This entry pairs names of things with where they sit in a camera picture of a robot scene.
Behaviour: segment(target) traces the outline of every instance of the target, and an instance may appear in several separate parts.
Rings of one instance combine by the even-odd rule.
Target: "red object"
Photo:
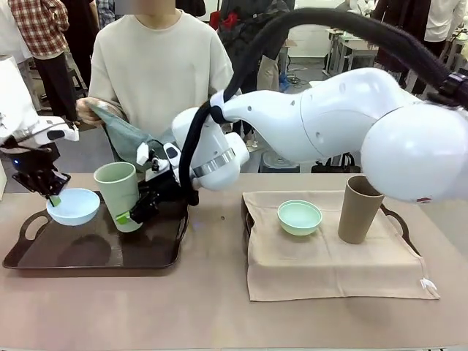
[[[210,27],[215,31],[219,28],[219,21],[221,20],[221,12],[215,11],[210,15]]]
[[[231,28],[234,27],[235,24],[237,23],[237,19],[238,19],[237,13],[231,12],[231,13],[227,16],[227,19],[225,19],[225,20],[222,21],[222,24],[223,24],[223,26],[225,26],[226,28],[231,29]]]

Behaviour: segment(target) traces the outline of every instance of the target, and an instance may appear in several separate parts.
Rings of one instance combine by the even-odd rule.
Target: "light green cup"
[[[94,180],[118,231],[130,233],[139,229],[142,224],[131,219],[125,224],[116,220],[117,216],[130,211],[140,198],[135,166],[127,162],[104,165],[94,172]]]

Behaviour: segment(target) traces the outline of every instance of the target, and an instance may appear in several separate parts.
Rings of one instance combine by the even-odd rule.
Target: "green tab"
[[[50,203],[52,204],[53,207],[57,207],[61,203],[60,197],[58,197],[58,196],[49,197],[49,201],[50,201]]]
[[[125,212],[124,214],[121,214],[121,215],[116,217],[116,221],[119,224],[127,224],[128,222],[130,222],[130,220],[131,220],[130,219],[130,211]]]

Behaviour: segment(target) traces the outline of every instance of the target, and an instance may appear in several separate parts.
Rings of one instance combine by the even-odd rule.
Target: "bag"
[[[349,152],[341,157],[341,165],[332,166],[331,161],[331,158],[328,159],[325,165],[316,162],[316,165],[311,169],[311,173],[361,173],[361,167],[355,165],[354,157]]]

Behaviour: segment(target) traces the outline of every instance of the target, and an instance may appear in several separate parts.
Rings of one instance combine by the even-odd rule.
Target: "tray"
[[[96,193],[101,206],[84,225],[65,227],[53,221],[46,210],[29,217],[3,266],[18,270],[162,270],[176,263],[189,222],[186,203],[161,203],[153,221],[124,234],[117,231],[101,194]],[[26,231],[40,217],[47,223],[30,240]]]

